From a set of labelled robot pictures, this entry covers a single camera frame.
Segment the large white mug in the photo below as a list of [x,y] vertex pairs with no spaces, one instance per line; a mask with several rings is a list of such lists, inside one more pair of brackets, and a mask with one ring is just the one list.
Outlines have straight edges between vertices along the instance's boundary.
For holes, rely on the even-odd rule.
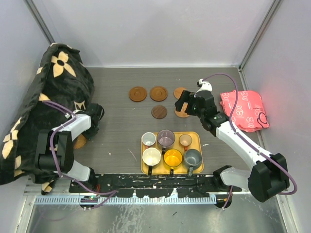
[[161,152],[156,148],[147,148],[142,154],[142,160],[148,166],[148,175],[151,175],[153,167],[161,160]]

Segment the black floral plush blanket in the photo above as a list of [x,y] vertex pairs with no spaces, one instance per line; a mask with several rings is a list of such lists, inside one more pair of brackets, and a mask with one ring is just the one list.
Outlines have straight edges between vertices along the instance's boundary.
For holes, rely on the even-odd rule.
[[94,81],[83,65],[80,51],[52,43],[14,117],[10,130],[0,139],[0,183],[31,176],[48,194],[58,175],[35,167],[35,150],[41,130],[50,130],[67,121],[60,111],[43,104],[51,100],[71,111],[86,110],[94,93]]

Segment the light wooden coaster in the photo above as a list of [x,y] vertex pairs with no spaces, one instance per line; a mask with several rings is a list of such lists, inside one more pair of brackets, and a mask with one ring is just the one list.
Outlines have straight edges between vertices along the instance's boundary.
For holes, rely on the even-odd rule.
[[178,87],[178,88],[176,88],[176,89],[174,90],[174,92],[173,92],[174,97],[175,97],[176,99],[179,99],[180,96],[181,96],[181,94],[182,94],[182,92],[183,92],[184,90],[186,90],[186,89],[183,88],[183,87]]
[[187,109],[187,106],[188,104],[185,102],[182,106],[182,109],[181,111],[176,111],[174,110],[175,114],[178,116],[178,117],[181,117],[181,118],[186,118],[186,117],[189,117],[189,115],[185,112],[185,110]]

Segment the purple glass mug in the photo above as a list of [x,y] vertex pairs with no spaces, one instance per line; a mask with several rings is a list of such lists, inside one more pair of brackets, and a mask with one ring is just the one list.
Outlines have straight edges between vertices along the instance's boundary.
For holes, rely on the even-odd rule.
[[161,130],[157,134],[157,145],[161,151],[161,154],[164,155],[165,152],[171,149],[175,143],[175,135],[170,130]]

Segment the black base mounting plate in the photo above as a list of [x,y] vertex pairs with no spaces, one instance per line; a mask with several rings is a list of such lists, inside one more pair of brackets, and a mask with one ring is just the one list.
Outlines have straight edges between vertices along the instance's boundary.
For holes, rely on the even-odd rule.
[[117,190],[117,197],[121,198],[131,198],[134,194],[138,198],[167,198],[173,191],[179,198],[202,198],[213,192],[227,193],[230,190],[229,186],[217,183],[209,175],[97,174],[95,181],[95,186],[87,182],[83,184],[101,193]]

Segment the grey mug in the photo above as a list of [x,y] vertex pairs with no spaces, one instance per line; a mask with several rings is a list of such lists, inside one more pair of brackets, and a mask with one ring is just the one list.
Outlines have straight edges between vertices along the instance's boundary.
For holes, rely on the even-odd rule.
[[184,166],[187,169],[188,176],[192,176],[193,171],[202,164],[201,152],[196,149],[188,149],[183,155]]

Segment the pink patterned plastic package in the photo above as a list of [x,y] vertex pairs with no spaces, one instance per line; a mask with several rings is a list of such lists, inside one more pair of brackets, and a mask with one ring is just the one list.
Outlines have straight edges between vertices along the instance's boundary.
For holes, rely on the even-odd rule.
[[226,115],[232,113],[232,121],[242,131],[252,133],[269,128],[261,96],[254,91],[222,93],[220,105]]

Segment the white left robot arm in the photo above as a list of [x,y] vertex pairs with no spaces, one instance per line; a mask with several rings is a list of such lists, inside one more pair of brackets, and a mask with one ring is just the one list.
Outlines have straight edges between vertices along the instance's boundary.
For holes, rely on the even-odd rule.
[[74,159],[73,144],[80,135],[90,139],[97,134],[100,120],[104,116],[103,107],[91,103],[86,110],[73,112],[51,100],[45,100],[43,103],[64,112],[68,121],[51,130],[39,132],[35,167],[56,173],[59,177],[71,179],[79,183],[86,192],[93,192],[97,188],[94,169],[84,166]]

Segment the dark brown ringed coaster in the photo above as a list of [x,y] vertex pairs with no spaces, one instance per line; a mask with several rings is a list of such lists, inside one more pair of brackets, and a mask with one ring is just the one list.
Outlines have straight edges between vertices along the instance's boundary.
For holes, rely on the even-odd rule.
[[168,91],[163,86],[155,86],[150,90],[150,98],[154,101],[164,101],[168,96]]

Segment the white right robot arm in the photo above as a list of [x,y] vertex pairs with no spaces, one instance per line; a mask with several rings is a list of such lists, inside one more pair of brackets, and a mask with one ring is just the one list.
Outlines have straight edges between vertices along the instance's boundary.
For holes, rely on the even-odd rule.
[[289,188],[285,157],[264,150],[236,128],[226,114],[217,111],[210,91],[194,93],[184,90],[175,103],[176,111],[180,112],[184,103],[187,103],[187,115],[197,116],[205,130],[230,146],[249,167],[240,170],[225,166],[216,170],[215,189],[225,191],[229,186],[235,186],[250,191],[256,200],[265,202]]

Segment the yellow mug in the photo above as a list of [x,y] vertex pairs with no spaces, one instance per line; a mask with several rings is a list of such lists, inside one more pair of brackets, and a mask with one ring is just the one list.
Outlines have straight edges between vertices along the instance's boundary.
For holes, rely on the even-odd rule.
[[182,163],[182,153],[177,149],[169,149],[164,153],[164,163],[170,168],[170,175],[174,174],[174,169]]

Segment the light woven coaster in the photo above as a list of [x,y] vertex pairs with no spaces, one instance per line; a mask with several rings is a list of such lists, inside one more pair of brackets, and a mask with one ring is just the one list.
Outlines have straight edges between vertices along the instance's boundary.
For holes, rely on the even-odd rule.
[[87,142],[87,139],[81,134],[76,138],[73,148],[80,149],[86,144],[86,142]]

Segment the yellow plastic tray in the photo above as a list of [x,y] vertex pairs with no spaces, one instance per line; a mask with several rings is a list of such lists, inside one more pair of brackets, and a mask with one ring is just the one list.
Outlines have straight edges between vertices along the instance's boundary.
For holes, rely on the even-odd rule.
[[[196,132],[174,132],[175,142],[173,144],[172,149],[177,149],[182,154],[184,154],[184,147],[179,142],[179,137],[183,134],[188,134],[192,138],[192,143],[188,146],[188,149],[196,149],[202,154],[200,137]],[[141,153],[140,153],[141,171],[144,174],[148,174],[148,166],[142,160],[142,154],[146,150],[146,146],[143,144],[142,141],[140,142],[140,147],[141,147]],[[187,172],[188,172],[188,169],[186,167],[185,162],[183,161],[177,168],[174,169],[173,174],[174,175],[175,174],[187,174]],[[153,175],[169,175],[170,174],[170,168],[165,164],[163,155],[162,155],[160,163],[153,168],[152,174]]]

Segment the small white mug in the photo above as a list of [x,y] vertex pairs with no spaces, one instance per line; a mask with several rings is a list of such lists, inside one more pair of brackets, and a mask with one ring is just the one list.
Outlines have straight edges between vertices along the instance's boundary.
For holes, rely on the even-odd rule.
[[156,143],[156,135],[152,132],[146,132],[142,135],[141,141],[145,148],[150,148]]

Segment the dark walnut coaster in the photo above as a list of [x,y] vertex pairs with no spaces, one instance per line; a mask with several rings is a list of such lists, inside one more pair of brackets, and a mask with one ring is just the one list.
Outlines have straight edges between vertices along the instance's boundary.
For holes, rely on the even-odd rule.
[[167,115],[167,108],[163,105],[154,106],[151,110],[151,114],[156,119],[163,119]]

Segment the small orange cup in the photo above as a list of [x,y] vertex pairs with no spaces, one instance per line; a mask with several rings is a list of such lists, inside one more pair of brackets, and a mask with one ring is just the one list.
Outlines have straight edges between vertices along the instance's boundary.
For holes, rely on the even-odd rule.
[[183,134],[179,137],[179,143],[183,146],[184,151],[192,144],[192,137],[189,134]]

